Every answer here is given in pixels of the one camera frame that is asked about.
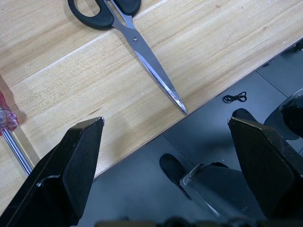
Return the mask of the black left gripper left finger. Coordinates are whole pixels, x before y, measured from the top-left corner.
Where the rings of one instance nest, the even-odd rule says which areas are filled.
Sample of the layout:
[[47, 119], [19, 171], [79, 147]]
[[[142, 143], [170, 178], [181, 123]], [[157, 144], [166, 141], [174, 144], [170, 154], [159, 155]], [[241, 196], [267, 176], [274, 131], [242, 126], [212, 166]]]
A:
[[0, 216], [0, 227], [78, 225], [95, 176], [104, 118], [79, 122], [34, 167]]

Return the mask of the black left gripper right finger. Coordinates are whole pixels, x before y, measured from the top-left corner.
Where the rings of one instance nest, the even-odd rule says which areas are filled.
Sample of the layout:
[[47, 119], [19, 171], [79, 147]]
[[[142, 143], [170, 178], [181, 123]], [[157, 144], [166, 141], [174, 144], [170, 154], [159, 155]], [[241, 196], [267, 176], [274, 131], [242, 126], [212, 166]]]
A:
[[241, 171], [267, 218], [303, 219], [303, 157], [259, 122], [228, 121]]

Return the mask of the black-handled steel scissors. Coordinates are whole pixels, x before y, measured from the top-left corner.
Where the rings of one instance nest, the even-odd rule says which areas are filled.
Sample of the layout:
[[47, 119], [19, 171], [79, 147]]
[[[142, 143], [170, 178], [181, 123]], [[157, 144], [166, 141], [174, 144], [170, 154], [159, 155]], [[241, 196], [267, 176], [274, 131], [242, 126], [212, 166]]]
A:
[[75, 0], [67, 1], [73, 15], [86, 26], [97, 30], [107, 30], [110, 27], [119, 30], [153, 80], [173, 104], [187, 115], [186, 107], [167, 73], [133, 24], [133, 16], [139, 11], [142, 0], [95, 0], [99, 13], [92, 17], [83, 15], [77, 9]]

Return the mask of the red-handled screwdriver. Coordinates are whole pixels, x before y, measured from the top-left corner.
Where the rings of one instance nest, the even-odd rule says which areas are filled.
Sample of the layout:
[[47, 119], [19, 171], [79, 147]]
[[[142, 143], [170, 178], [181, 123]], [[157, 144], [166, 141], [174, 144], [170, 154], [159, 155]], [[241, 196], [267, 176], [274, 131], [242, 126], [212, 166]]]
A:
[[18, 127], [18, 118], [9, 108], [4, 94], [0, 91], [0, 136], [4, 138], [12, 150], [22, 169], [29, 176], [32, 172], [32, 166], [24, 155], [19, 143], [12, 132]]

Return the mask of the silver and black robot leg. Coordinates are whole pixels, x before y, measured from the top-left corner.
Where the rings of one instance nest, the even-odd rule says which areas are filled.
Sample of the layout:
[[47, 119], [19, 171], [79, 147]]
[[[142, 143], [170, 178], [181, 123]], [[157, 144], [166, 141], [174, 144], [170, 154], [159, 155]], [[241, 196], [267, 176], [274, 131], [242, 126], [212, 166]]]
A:
[[265, 120], [285, 140], [303, 138], [303, 88], [282, 102]]

